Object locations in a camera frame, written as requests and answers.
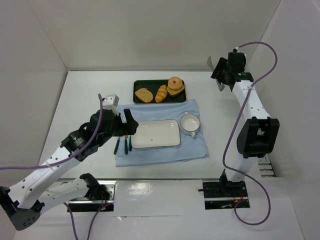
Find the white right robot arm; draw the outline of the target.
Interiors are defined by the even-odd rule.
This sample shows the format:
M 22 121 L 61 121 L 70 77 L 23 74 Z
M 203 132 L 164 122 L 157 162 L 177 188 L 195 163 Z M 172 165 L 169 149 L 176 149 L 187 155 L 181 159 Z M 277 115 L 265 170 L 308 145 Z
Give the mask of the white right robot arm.
M 220 177 L 224 185 L 235 186 L 244 181 L 245 174 L 258 159 L 272 152 L 280 122 L 265 110 L 253 86 L 251 73 L 245 72 L 246 55 L 234 49 L 223 61 L 218 81 L 229 86 L 241 107 L 240 116 L 245 120 L 236 138 L 238 157 Z

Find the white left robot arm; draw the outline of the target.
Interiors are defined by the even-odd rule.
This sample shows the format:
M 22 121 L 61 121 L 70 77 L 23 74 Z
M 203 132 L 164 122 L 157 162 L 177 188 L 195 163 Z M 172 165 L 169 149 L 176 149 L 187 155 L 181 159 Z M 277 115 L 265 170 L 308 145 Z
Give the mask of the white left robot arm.
M 217 151 L 224 133 L 206 101 L 203 112 L 192 99 L 181 103 L 119 105 L 116 95 L 99 98 L 99 110 L 71 132 L 47 161 L 11 187 L 1 187 L 0 204 L 14 228 L 22 231 L 46 211 L 77 197 L 92 199 L 106 190 L 89 173 L 53 188 L 63 174 L 95 154 L 109 139 L 132 138 L 133 152 L 115 155 L 117 167 L 137 167 L 202 159 Z

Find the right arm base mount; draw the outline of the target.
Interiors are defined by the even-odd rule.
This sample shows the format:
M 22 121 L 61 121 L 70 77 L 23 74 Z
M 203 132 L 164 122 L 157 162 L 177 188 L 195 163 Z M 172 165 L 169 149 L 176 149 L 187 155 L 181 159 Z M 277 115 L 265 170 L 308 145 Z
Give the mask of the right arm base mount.
M 203 193 L 206 210 L 250 208 L 246 184 L 241 181 L 232 186 L 222 186 L 219 181 L 203 181 L 198 192 Z

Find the pink glazed donut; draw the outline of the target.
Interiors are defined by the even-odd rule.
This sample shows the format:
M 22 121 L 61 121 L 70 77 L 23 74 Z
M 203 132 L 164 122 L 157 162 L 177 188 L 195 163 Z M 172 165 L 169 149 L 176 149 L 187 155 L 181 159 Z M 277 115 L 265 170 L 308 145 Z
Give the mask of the pink glazed donut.
M 179 77 L 173 76 L 168 80 L 167 86 L 173 91 L 178 91 L 183 86 L 183 81 Z

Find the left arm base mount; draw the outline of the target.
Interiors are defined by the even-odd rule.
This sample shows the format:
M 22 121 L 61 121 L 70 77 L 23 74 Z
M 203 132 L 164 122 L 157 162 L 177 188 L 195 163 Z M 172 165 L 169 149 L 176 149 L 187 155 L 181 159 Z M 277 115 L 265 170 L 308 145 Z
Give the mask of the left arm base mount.
M 74 213 L 93 213 L 100 209 L 101 212 L 114 211 L 114 198 L 116 182 L 99 180 L 99 187 L 84 197 L 70 200 L 68 205 Z

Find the metal tongs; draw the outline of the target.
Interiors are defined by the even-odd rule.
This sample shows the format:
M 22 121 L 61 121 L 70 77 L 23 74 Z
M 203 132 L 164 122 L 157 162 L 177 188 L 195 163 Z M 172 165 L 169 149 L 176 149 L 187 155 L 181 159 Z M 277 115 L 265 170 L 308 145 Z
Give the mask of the metal tongs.
M 213 66 L 212 58 L 210 55 L 208 56 L 208 59 L 207 59 L 207 66 L 212 70 L 212 72 L 215 70 L 215 67 Z M 222 92 L 225 89 L 225 85 L 223 83 L 219 83 L 217 79 L 215 79 L 215 81 L 217 83 L 219 91 Z

